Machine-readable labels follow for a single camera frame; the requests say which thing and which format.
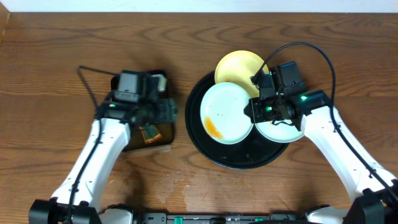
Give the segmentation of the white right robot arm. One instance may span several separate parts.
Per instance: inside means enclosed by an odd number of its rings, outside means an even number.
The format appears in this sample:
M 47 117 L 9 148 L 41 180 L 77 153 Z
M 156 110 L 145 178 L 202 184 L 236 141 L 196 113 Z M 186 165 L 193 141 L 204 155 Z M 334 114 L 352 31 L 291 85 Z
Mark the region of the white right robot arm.
M 326 157 L 352 205 L 305 213 L 307 223 L 397 223 L 397 178 L 378 163 L 343 122 L 322 90 L 307 90 L 295 62 L 258 70 L 251 77 L 259 96 L 244 109 L 252 123 L 270 121 L 303 132 Z

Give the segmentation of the orange green sponge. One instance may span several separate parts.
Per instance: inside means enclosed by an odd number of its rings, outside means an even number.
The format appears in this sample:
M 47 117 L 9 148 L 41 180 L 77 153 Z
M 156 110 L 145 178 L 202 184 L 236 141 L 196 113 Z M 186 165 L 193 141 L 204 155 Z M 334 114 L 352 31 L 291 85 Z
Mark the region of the orange green sponge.
M 145 144 L 150 144 L 162 138 L 157 126 L 154 124 L 145 124 L 140 126 L 139 130 L 142 133 Z

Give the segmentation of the light green plate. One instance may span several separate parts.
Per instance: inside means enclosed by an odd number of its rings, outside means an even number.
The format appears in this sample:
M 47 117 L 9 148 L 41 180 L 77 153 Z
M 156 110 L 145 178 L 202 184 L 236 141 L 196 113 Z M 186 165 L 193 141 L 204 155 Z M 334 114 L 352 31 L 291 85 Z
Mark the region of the light green plate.
M 227 145 L 246 138 L 254 126 L 244 114 L 249 99 L 249 94 L 234 83 L 222 82 L 210 87 L 200 104 L 200 119 L 207 135 Z
M 299 140 L 304 137 L 304 133 L 299 131 L 295 126 L 292 126 L 291 120 L 284 120 L 286 124 L 281 124 L 276 121 L 275 125 L 271 121 L 256 123 L 257 130 L 267 139 L 280 142 L 289 143 Z

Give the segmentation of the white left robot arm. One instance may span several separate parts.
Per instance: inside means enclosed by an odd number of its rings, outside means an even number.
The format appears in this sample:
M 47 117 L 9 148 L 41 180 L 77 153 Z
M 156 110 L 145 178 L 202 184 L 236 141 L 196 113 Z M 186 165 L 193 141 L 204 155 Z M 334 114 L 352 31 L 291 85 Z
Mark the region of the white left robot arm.
M 139 223 L 124 205 L 100 210 L 100 200 L 117 158 L 136 131 L 172 124 L 178 114 L 167 95 L 163 70 L 113 74 L 111 91 L 95 103 L 88 140 L 62 185 L 49 200 L 35 200 L 29 223 Z

